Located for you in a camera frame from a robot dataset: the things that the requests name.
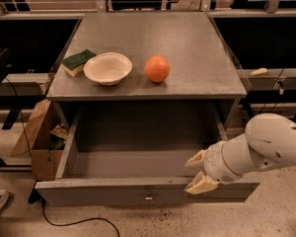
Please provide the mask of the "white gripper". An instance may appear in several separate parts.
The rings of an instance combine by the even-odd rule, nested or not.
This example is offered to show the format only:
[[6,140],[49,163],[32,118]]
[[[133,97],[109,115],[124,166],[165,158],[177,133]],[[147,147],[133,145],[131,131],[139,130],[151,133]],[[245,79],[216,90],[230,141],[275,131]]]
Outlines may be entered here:
[[185,162],[186,168],[204,169],[200,171],[185,187],[192,195],[211,192],[220,184],[230,184],[242,178],[238,164],[244,146],[240,142],[219,141],[200,150]]

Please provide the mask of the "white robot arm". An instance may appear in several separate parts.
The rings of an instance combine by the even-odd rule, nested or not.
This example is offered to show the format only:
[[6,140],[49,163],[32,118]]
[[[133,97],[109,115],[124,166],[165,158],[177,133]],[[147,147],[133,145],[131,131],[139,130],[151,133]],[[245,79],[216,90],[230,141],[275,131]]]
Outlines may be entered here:
[[198,170],[185,187],[192,195],[234,183],[250,172],[296,167],[296,122],[277,114],[256,115],[243,134],[198,151],[185,165]]

